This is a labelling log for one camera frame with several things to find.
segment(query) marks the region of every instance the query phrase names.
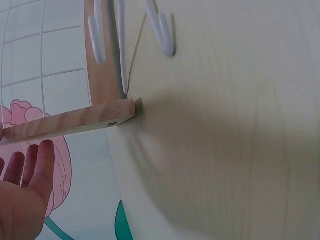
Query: wooden strip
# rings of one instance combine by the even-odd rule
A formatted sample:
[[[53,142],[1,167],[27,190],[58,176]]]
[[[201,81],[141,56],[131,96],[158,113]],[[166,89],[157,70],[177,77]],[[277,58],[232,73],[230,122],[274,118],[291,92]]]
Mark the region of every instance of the wooden strip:
[[[132,99],[82,108],[5,128],[0,146],[118,126],[135,114]]]
[[[98,64],[92,48],[88,17],[94,15],[94,0],[84,0],[84,35],[85,35],[85,50],[86,64],[88,72],[88,85],[90,88],[92,106],[97,106],[104,103],[112,103],[123,99],[120,94],[117,84],[116,64],[113,58],[113,43],[110,36],[110,24],[107,15],[107,0],[102,0],[102,18],[106,62]]]

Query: pink flower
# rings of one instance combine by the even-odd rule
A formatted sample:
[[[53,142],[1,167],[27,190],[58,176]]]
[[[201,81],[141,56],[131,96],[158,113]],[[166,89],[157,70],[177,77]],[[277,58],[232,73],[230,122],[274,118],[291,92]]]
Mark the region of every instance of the pink flower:
[[[39,108],[32,107],[27,101],[14,100],[11,103],[10,110],[6,107],[2,107],[2,110],[5,128],[44,117],[44,113]],[[54,182],[45,217],[48,217],[53,210],[57,209],[66,200],[70,192],[72,178],[71,158],[65,138],[63,136],[58,136],[53,137],[50,140],[54,143],[55,153]],[[6,170],[13,153],[22,152],[26,154],[30,145],[39,145],[40,142],[41,141],[38,140],[0,147],[0,157],[4,159],[6,165],[4,170]]]

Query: green stem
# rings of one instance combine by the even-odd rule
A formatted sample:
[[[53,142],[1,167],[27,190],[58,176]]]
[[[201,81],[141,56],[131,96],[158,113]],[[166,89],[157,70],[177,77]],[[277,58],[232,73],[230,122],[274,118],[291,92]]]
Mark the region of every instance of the green stem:
[[[51,220],[50,217],[47,217],[44,220],[45,225],[47,225],[47,227],[55,233],[55,235],[57,235],[59,238],[61,238],[62,240],[74,240],[72,237],[70,237],[68,234],[66,234],[64,231],[61,230],[60,227],[58,227],[54,221]]]

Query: wooden surface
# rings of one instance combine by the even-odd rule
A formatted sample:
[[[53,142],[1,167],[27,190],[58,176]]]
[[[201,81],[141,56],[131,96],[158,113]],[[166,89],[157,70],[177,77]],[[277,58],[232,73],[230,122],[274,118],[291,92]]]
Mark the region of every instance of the wooden surface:
[[[157,3],[176,56],[147,19],[129,86],[144,113],[107,130],[134,239],[319,240],[320,2]],[[126,9],[129,71],[145,9]]]
[[[125,99],[48,116],[5,128],[0,146],[118,126],[135,112],[133,100]]]
[[[106,61],[104,64],[98,64],[96,62],[89,32],[88,17],[94,15],[94,0],[84,0],[86,63],[92,106],[112,103],[125,97],[122,93],[122,86],[119,86],[121,77],[119,76],[120,73],[118,73],[118,61],[117,58],[114,58],[114,51],[116,48],[119,48],[119,46],[116,46],[115,41],[111,39],[115,28],[112,25],[111,19],[107,17],[107,7],[109,9],[113,8],[113,4],[110,4],[109,0],[103,0],[101,4],[106,53]]]

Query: wall hook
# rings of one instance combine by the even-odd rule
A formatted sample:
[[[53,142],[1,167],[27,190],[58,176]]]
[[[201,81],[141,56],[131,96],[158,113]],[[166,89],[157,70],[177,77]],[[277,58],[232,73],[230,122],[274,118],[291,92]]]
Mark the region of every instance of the wall hook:
[[[166,15],[160,12],[157,16],[156,11],[150,0],[143,0],[147,15],[151,19],[151,24],[155,32],[156,39],[162,52],[172,57],[174,55],[174,43],[171,37]],[[120,48],[120,66],[123,92],[128,94],[128,81],[126,70],[126,8],[125,0],[118,0],[118,38]],[[104,39],[104,28],[102,19],[101,0],[94,0],[94,16],[88,18],[89,31],[92,48],[96,62],[103,64],[106,61],[106,47]]]
[[[106,47],[101,0],[94,0],[94,15],[89,16],[88,25],[95,60],[103,64],[106,61]]]
[[[143,0],[146,14],[149,16],[156,39],[162,48],[164,55],[172,57],[174,55],[174,42],[171,37],[167,17],[163,12],[158,16],[151,3],[151,0]]]

